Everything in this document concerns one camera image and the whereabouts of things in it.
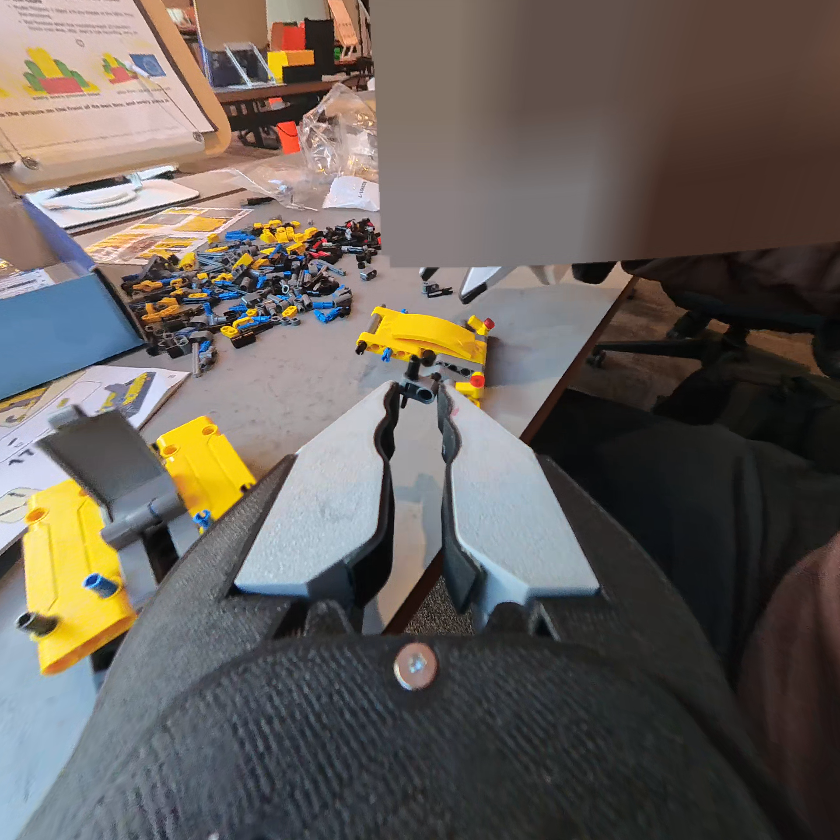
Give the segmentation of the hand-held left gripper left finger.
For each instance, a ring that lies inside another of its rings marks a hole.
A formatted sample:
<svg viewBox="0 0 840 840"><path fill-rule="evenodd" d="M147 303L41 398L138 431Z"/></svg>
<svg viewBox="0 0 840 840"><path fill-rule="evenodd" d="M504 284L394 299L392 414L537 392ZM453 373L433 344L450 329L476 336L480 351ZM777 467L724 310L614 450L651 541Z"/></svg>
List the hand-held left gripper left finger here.
<svg viewBox="0 0 840 840"><path fill-rule="evenodd" d="M240 591L359 611L375 599L392 571L399 409L388 381L299 448L248 546Z"/></svg>

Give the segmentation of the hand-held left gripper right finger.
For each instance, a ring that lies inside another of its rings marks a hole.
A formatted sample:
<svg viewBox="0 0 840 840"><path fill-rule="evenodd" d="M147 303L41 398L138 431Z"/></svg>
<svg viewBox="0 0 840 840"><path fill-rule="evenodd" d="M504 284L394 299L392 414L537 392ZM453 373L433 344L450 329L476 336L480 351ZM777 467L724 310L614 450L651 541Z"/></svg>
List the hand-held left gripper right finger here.
<svg viewBox="0 0 840 840"><path fill-rule="evenodd" d="M443 575L457 613L589 597L601 586L532 449L449 383L437 392L445 463Z"/></svg>

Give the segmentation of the yellow curved brick assembly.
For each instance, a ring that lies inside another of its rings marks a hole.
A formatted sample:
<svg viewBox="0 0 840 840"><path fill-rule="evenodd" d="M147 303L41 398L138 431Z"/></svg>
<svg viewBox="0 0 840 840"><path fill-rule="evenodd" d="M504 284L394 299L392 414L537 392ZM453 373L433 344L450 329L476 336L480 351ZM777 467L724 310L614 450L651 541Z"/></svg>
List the yellow curved brick assembly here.
<svg viewBox="0 0 840 840"><path fill-rule="evenodd" d="M455 374L456 391L481 407L487 383L487 342L495 326L491 318L471 316L465 322L452 322L377 307L354 350L358 355L373 353L384 362L408 362L416 356L427 367Z"/></svg>

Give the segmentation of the person's legs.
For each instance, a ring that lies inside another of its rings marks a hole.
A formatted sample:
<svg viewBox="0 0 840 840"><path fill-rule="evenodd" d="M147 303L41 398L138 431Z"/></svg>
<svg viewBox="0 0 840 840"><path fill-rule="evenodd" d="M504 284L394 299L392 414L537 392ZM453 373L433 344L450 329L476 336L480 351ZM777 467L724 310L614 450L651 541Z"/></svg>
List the person's legs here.
<svg viewBox="0 0 840 840"><path fill-rule="evenodd" d="M532 446L657 562L732 684L783 578L838 535L838 400L811 377L655 413L568 390Z"/></svg>

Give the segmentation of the crumpled clear plastic bag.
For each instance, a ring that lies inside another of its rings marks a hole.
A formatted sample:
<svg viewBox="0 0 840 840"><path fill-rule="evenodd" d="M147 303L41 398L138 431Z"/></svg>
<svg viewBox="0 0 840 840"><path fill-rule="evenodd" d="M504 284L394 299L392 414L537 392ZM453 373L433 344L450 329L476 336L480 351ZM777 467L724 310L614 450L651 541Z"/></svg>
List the crumpled clear plastic bag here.
<svg viewBox="0 0 840 840"><path fill-rule="evenodd" d="M375 98L338 81L298 125L302 159L314 172L378 182Z"/></svg>

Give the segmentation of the flat clear plastic bag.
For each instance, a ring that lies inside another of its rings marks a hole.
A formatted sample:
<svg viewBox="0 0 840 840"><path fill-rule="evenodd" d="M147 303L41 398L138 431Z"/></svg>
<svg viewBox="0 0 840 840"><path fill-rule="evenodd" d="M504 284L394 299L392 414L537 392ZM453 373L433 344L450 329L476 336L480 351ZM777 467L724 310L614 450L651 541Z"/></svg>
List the flat clear plastic bag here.
<svg viewBox="0 0 840 840"><path fill-rule="evenodd" d="M284 161L262 161L217 171L225 179L258 196L267 196L286 208L318 211L329 193L334 175Z"/></svg>

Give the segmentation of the black office chair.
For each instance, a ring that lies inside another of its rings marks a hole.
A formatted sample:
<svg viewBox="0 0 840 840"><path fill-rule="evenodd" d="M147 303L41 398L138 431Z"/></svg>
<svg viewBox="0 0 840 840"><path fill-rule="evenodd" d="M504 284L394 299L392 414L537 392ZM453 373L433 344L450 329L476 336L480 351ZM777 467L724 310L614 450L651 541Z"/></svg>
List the black office chair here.
<svg viewBox="0 0 840 840"><path fill-rule="evenodd" d="M662 290L682 311L666 335L659 339L602 341L586 362L602 368L613 356L689 361L708 366L718 361L751 361L770 352L749 343L754 333L809 335L817 370L838 380L838 323L809 312L776 306L749 306L742 300L724 301L672 282Z"/></svg>

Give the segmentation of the yellow black brick chassis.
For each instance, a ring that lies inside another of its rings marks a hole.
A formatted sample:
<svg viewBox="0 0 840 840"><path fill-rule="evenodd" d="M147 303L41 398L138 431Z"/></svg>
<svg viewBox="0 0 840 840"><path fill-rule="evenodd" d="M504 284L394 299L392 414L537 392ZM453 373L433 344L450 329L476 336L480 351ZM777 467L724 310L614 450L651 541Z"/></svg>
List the yellow black brick chassis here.
<svg viewBox="0 0 840 840"><path fill-rule="evenodd" d="M181 557L256 484L208 416L153 444L118 411L73 405L49 426L38 450L68 479L28 503L16 622L42 676L121 642Z"/></svg>

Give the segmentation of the open instruction booklet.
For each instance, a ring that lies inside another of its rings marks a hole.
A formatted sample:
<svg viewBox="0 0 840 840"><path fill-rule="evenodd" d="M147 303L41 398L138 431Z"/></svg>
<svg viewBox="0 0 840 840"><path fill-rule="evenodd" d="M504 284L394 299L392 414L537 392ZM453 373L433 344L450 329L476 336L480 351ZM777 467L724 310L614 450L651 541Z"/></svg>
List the open instruction booklet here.
<svg viewBox="0 0 840 840"><path fill-rule="evenodd" d="M3 400L1 551L23 534L28 500L67 479L36 446L52 431L50 417L73 405L87 415L117 410L140 429L187 377L183 371L97 365Z"/></svg>

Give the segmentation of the large black block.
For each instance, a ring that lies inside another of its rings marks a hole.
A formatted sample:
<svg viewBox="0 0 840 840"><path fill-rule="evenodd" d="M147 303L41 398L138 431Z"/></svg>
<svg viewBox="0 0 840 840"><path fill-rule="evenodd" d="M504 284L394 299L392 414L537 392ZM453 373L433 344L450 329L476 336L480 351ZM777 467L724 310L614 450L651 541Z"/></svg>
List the large black block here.
<svg viewBox="0 0 840 840"><path fill-rule="evenodd" d="M314 52L320 80L334 72L334 29L331 19L306 18L299 24L306 29L306 49Z"/></svg>

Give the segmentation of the large yellow block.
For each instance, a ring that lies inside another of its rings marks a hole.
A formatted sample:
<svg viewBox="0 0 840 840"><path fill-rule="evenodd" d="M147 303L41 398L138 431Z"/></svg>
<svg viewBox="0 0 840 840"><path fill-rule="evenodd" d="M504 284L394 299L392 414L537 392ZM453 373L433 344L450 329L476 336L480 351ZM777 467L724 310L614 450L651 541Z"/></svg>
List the large yellow block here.
<svg viewBox="0 0 840 840"><path fill-rule="evenodd" d="M320 80L314 52L310 49L271 50L267 53L267 63L278 84Z"/></svg>

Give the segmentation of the yellow printed leaflet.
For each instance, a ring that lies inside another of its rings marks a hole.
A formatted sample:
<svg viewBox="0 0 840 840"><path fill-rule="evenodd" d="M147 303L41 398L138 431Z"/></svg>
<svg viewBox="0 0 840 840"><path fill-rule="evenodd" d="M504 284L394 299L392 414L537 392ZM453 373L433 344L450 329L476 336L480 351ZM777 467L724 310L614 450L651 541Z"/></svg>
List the yellow printed leaflet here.
<svg viewBox="0 0 840 840"><path fill-rule="evenodd" d="M84 249L100 265L140 266L156 256L181 258L224 238L250 214L243 207L172 207Z"/></svg>

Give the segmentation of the blue cardboard box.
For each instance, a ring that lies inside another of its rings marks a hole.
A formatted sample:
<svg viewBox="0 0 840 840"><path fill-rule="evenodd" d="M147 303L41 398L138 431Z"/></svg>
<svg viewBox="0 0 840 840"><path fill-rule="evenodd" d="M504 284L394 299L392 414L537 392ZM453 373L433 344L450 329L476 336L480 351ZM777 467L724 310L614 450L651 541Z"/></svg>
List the blue cardboard box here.
<svg viewBox="0 0 840 840"><path fill-rule="evenodd" d="M144 346L140 327L78 242L2 188L1 397L48 384Z"/></svg>

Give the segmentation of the person's maroon garment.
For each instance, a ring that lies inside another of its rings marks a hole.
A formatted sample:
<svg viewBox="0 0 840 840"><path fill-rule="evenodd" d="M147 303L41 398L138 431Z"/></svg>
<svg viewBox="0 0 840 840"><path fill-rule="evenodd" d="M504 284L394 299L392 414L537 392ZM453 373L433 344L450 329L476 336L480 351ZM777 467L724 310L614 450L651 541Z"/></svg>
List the person's maroon garment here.
<svg viewBox="0 0 840 840"><path fill-rule="evenodd" d="M776 588L738 701L764 763L817 838L839 838L839 536Z"/></svg>

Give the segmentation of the printed instruction sheet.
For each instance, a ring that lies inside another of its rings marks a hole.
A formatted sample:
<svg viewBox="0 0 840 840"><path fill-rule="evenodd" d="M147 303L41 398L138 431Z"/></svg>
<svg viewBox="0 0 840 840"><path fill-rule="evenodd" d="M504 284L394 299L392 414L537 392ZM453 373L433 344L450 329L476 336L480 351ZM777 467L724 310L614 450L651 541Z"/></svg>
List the printed instruction sheet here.
<svg viewBox="0 0 840 840"><path fill-rule="evenodd" d="M1 2L2 164L203 151L217 122L141 2Z"/></svg>

